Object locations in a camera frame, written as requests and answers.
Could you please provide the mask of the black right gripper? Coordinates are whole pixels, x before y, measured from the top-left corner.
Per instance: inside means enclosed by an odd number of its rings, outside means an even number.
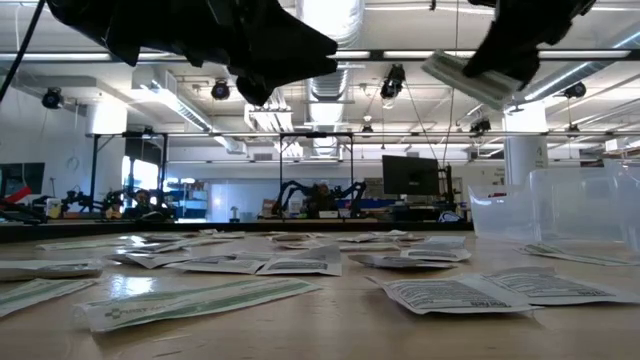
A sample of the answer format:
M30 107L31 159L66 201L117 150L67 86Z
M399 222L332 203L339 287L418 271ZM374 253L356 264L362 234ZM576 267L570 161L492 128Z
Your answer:
M462 73L469 78L490 70L523 79L520 47L555 45L577 16L586 15L596 0L469 0L494 10L489 31Z

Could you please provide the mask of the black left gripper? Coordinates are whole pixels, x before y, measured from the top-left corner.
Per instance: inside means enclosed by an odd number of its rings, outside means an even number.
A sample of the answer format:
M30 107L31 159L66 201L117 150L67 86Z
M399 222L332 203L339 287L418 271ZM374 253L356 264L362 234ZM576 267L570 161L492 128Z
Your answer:
M251 64L242 90L273 90L334 73L337 43L282 8L278 0L46 0L51 14L114 57L135 66L149 48L194 66Z

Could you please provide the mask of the black overhead light bar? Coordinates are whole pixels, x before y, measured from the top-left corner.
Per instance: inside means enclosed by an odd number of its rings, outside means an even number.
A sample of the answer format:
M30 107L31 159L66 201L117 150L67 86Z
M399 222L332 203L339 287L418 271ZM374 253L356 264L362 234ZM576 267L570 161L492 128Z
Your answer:
M433 50L341 50L331 55L337 61L355 62L418 62L434 53ZM543 49L539 51L542 61L591 62L591 61L640 61L640 49ZM105 52L33 52L24 55L26 62L119 62L115 56ZM167 52L145 52L139 56L140 63L180 63L184 56Z

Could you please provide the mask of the white round pillar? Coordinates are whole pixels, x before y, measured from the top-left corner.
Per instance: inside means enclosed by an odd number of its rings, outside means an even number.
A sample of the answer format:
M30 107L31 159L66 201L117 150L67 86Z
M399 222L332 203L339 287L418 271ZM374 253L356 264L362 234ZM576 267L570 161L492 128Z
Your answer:
M543 101L514 106L503 116L503 130L514 132L504 141L505 176L508 185L523 185L529 173L548 166L548 131Z

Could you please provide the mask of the person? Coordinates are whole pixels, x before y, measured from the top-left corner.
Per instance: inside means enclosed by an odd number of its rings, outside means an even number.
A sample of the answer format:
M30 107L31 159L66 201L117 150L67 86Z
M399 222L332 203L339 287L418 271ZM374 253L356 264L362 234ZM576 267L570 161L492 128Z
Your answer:
M315 184L313 192L307 202L308 215L317 219L322 211L335 211L337 205L331 196L331 191L326 184Z

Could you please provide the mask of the black computer monitor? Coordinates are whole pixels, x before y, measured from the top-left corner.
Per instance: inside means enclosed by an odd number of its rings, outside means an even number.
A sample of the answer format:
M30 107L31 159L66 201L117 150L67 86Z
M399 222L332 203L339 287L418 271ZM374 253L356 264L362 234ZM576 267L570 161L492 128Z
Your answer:
M383 155L382 169L385 194L433 196L440 193L436 159Z

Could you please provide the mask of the clear plastic container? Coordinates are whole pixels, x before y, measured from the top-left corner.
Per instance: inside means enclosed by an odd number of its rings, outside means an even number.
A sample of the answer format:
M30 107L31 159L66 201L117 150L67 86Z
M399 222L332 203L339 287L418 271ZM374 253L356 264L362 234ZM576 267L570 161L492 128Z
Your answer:
M603 168L539 169L522 185L471 186L469 197L479 238L521 243L623 240Z
M604 166L623 241L640 253L640 162L607 159Z

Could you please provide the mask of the blue storage shelf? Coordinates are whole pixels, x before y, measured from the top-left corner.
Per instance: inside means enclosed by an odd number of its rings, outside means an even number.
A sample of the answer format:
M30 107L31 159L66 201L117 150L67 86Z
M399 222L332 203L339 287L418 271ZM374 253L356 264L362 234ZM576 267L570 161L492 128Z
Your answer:
M165 201L178 219L203 220L208 212L206 184L194 178L169 178L164 182Z

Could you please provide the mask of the red object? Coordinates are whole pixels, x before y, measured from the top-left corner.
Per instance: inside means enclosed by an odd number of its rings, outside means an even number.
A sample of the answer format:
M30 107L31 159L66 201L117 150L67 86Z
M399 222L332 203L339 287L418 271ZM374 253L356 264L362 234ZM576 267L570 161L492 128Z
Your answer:
M24 186L22 188L20 188L17 192L7 196L7 197L3 197L0 198L0 202L1 203L9 203L9 204L16 204L18 202L20 202L21 200L23 200L24 198L26 198L28 195L32 194L32 190L29 186Z

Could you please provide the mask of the silver ventilation duct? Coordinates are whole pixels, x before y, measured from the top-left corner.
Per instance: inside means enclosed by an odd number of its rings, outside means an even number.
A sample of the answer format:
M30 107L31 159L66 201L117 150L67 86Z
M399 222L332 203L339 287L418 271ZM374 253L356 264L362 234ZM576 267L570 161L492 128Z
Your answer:
M364 10L365 0L296 0L297 17L333 39L339 49L357 44ZM351 73L340 66L332 74L307 81L307 119L316 132L337 132L343 122Z
M605 49L640 49L640 20L604 42ZM543 79L530 83L518 96L522 103L539 101L574 85L616 63L616 60L595 59L571 61Z

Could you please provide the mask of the black metal workstation frame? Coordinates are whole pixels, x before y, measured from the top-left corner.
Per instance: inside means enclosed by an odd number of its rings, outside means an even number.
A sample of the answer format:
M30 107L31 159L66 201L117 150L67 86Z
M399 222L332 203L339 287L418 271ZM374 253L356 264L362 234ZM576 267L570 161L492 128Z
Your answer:
M124 139L139 139L142 142L145 140L151 140L154 138L162 139L162 149L161 149L161 162L159 165L159 175L157 181L157 192L159 193L159 202L164 201L164 192L163 192L163 184L166 177L166 169L168 163L168 145L169 145L169 134L167 132L153 132L153 131L125 131L122 133L115 134L90 134L90 137L93 138L92 145L92 161L91 161L91 177L90 177L90 201L87 206L90 212L93 212L96 209L96 201L95 201L95 188L96 188L96 174L97 174L97 165L98 165L98 153L101 150L99 146L100 139L105 137L106 140L103 143L103 146L106 146L110 141L115 138L124 138Z
M308 132L288 132L288 133L279 133L279 195L277 198L278 206L282 209L282 197L284 195L284 191L288 188L288 186L284 185L284 177L283 177L283 143L284 139L288 137L292 137L293 141L297 141L299 137L304 137L307 139L321 139L321 138L330 138L334 137L340 140L341 138L349 139L349 152L350 154L350 182L351 185L355 183L354 178L354 133L353 132L323 132L323 131L308 131Z

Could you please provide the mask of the white rectangular ceiling duct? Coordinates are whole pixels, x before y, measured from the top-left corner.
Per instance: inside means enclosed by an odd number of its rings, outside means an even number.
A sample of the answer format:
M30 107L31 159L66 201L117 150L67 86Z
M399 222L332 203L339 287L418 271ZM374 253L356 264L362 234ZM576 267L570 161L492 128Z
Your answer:
M177 79L171 72L165 71L163 75L159 75L150 67L137 69L134 71L132 87L139 92L142 102L161 104L180 117L186 123L187 133L198 132L213 138L228 154L248 154L244 142L232 137L215 136L215 133L222 133L222 130L216 128L208 116L179 94Z

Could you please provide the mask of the black metal rig frame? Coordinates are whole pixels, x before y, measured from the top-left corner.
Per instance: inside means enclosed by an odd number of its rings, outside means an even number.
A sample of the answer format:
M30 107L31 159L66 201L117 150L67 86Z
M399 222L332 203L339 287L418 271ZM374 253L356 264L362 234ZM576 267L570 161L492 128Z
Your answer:
M24 243L36 240L89 237L134 232L197 232L216 229L223 231L285 231L285 232L367 232L367 231L473 231L469 222L360 222L360 221L264 221L255 223L135 223L135 222L89 222L54 223L45 225L0 225L0 244Z

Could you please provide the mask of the black wall screen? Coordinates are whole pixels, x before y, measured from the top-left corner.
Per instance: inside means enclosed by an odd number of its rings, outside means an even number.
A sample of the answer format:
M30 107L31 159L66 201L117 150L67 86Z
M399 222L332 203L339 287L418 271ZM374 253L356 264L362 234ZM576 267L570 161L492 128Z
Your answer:
M40 194L44 170L44 163L0 164L0 196L13 195L24 187L28 187L32 194Z

